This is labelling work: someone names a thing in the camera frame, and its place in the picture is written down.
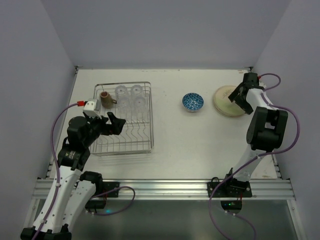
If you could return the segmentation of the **green plate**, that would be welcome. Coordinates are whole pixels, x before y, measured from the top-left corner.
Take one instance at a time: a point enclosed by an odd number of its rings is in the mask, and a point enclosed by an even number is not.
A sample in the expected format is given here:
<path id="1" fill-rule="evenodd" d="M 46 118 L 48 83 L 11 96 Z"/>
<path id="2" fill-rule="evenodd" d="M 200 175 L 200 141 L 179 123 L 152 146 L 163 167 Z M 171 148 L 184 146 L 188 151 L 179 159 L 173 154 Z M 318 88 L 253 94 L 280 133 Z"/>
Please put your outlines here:
<path id="1" fill-rule="evenodd" d="M 236 87 L 234 85 L 225 85 L 218 88 L 213 95 L 213 106 L 225 117 L 237 118 L 245 114 L 244 110 L 229 100 L 230 94 L 235 89 Z"/>

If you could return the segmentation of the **beige floral plate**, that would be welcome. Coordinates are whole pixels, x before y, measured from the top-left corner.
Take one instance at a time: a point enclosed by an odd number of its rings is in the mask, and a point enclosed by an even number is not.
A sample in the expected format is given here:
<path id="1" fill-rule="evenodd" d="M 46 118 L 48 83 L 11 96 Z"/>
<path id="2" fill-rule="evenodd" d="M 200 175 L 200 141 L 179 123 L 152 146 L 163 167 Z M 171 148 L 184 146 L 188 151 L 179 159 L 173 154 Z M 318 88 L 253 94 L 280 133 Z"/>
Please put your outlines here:
<path id="1" fill-rule="evenodd" d="M 245 114 L 245 112 L 233 102 L 214 100 L 213 106 L 218 113 L 228 118 L 237 118 Z"/>

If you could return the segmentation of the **blue patterned bowl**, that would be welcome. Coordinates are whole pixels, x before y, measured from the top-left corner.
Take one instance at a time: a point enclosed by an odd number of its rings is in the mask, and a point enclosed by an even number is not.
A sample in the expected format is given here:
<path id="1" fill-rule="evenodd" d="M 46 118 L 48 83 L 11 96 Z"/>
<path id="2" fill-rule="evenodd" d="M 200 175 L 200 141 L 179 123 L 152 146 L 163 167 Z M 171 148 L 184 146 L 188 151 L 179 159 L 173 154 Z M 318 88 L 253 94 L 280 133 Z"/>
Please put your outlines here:
<path id="1" fill-rule="evenodd" d="M 198 93 L 190 92 L 183 96 L 182 105 L 189 112 L 197 112 L 204 106 L 204 99 Z"/>

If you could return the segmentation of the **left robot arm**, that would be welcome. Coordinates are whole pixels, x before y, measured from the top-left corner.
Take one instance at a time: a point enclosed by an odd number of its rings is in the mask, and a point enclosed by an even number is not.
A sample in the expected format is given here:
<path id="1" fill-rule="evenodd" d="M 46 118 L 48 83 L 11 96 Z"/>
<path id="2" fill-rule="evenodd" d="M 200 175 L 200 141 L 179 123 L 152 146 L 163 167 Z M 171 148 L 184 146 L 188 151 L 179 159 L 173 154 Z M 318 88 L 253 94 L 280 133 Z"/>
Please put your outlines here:
<path id="1" fill-rule="evenodd" d="M 25 227 L 22 240 L 70 240 L 72 224 L 94 193 L 102 189 L 102 175 L 84 172 L 89 147 L 101 135 L 119 135 L 126 123 L 112 112 L 107 116 L 73 117 L 58 153 L 57 171 L 45 203 L 32 227 Z"/>

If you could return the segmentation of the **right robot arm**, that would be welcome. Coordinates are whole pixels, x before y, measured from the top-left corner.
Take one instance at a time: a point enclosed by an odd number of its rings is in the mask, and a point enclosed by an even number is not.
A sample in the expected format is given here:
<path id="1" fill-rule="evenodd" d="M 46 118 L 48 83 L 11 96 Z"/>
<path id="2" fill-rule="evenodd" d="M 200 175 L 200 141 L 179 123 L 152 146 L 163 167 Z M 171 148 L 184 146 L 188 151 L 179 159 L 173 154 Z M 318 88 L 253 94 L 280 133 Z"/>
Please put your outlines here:
<path id="1" fill-rule="evenodd" d="M 260 85 L 260 76 L 248 72 L 228 97 L 248 115 L 253 115 L 246 133 L 247 147 L 237 165 L 225 176 L 226 185 L 246 189 L 257 166 L 279 149 L 285 135 L 288 112 L 272 106 Z"/>

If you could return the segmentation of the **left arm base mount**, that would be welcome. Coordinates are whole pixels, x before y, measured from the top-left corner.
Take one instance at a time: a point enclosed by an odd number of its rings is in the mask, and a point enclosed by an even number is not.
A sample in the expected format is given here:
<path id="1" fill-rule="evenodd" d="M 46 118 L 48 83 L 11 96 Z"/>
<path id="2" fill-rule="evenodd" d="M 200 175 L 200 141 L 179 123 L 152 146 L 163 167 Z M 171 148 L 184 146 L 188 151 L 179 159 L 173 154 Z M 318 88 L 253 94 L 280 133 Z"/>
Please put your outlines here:
<path id="1" fill-rule="evenodd" d="M 85 209 L 94 213 L 97 213 L 98 210 L 104 209 L 107 205 L 108 198 L 113 199 L 119 197 L 119 190 L 107 194 L 106 192 L 118 187 L 120 187 L 120 183 L 118 181 L 104 181 L 102 183 L 102 188 L 94 194 L 98 195 L 104 193 L 104 195 L 98 197 L 97 199 L 89 200 L 85 205 Z"/>

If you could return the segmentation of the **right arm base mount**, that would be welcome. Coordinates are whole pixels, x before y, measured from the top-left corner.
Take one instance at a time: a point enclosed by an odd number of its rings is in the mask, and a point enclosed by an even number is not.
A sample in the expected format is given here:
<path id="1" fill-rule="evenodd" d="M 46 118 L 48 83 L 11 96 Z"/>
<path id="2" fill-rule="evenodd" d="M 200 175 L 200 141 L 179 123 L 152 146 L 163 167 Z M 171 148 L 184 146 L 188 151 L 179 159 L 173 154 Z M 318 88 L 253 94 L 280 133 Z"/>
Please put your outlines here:
<path id="1" fill-rule="evenodd" d="M 233 214 L 238 214 L 242 210 L 243 198 L 251 198 L 252 196 L 250 183 L 235 178 L 223 183 L 213 194 L 213 198 L 235 198 L 235 200 L 220 201 L 221 207 Z"/>

